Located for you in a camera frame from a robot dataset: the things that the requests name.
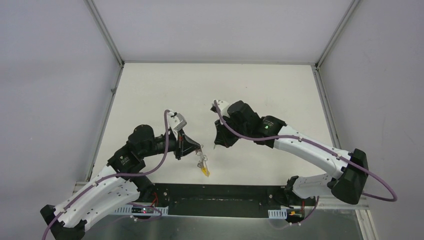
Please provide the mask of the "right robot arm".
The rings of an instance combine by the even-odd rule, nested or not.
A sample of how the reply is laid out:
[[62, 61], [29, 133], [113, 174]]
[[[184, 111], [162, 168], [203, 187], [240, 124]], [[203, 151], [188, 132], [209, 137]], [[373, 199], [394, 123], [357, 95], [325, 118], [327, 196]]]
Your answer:
[[356, 205], [368, 178], [366, 154], [331, 147], [300, 133], [283, 120], [271, 115], [260, 117], [242, 100], [229, 104], [214, 100], [211, 111], [218, 114], [215, 145], [229, 148], [239, 139], [297, 156], [324, 171], [323, 174], [292, 176], [282, 190], [282, 204], [289, 207], [303, 199], [333, 196]]

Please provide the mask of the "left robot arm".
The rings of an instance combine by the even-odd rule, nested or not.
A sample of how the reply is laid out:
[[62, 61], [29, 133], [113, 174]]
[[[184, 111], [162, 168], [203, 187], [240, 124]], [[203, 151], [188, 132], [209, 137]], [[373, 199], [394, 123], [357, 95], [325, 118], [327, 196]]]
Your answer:
[[107, 161], [103, 169], [72, 197], [56, 206], [45, 205], [40, 213], [47, 224], [42, 239], [52, 233], [56, 240], [80, 240], [102, 218], [130, 202], [147, 202], [153, 195], [148, 175], [158, 170], [142, 172], [146, 157], [173, 152], [181, 159], [198, 152], [201, 145], [183, 130], [155, 136], [149, 125], [137, 126], [127, 142]]

